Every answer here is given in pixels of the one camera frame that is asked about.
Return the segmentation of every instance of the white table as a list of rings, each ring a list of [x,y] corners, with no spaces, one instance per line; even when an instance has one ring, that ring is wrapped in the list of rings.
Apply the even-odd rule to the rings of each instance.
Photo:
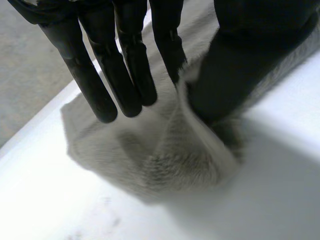
[[[319,239],[319,66],[320,52],[246,115],[258,135],[229,184],[155,206],[68,157],[72,81],[0,149],[0,240]]]

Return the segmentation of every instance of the fabric texture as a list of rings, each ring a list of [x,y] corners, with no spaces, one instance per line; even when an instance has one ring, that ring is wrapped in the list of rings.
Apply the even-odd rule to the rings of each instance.
[[[207,126],[189,106],[188,84],[197,80],[202,53],[208,48],[218,21],[210,1],[204,2],[194,14],[196,18],[188,20],[182,13],[180,35],[189,64],[180,73],[178,94],[147,26],[143,39],[158,92],[156,104],[144,108],[135,118],[119,114],[110,124],[95,118],[82,94],[62,109],[71,158],[145,202],[170,193],[214,188],[234,175],[243,162],[245,149],[242,113],[320,45],[318,24],[231,118]]]

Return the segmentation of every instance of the black rubber finger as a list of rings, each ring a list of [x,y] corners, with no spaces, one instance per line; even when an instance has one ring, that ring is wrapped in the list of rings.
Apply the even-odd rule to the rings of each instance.
[[[101,63],[102,70],[123,114],[128,118],[139,115],[142,111],[141,100],[130,79],[123,56],[118,53]]]

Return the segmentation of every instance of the gray floor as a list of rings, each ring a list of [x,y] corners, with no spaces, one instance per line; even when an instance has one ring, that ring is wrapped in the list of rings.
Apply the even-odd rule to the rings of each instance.
[[[6,0],[0,1],[0,22],[1,147],[73,78],[39,27]]]

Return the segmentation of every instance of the towel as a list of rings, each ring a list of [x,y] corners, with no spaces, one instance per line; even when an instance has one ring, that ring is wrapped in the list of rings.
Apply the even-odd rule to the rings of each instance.
[[[119,112],[115,122],[104,124],[79,94],[61,110],[69,156],[146,203],[171,193],[214,188],[232,177],[245,159],[243,113],[319,48],[320,25],[261,81],[232,118],[207,126],[188,103],[187,84],[197,80],[218,26],[211,0],[186,1],[179,34],[190,61],[180,72],[177,91],[154,43],[152,27],[146,26],[143,40],[158,101],[135,118]]]

